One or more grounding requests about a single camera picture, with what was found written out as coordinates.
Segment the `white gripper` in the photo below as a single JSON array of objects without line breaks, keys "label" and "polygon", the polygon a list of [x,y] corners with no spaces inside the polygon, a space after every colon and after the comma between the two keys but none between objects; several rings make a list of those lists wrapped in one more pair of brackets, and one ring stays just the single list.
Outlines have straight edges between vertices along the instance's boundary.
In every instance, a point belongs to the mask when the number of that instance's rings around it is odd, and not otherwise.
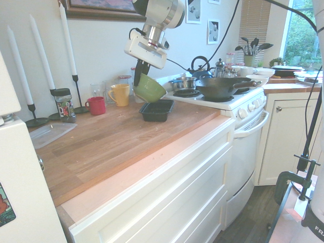
[{"label": "white gripper", "polygon": [[162,48],[150,46],[149,41],[136,31],[131,32],[124,52],[138,59],[134,72],[135,87],[139,84],[141,72],[148,75],[150,65],[162,69],[167,60],[167,54]]}]

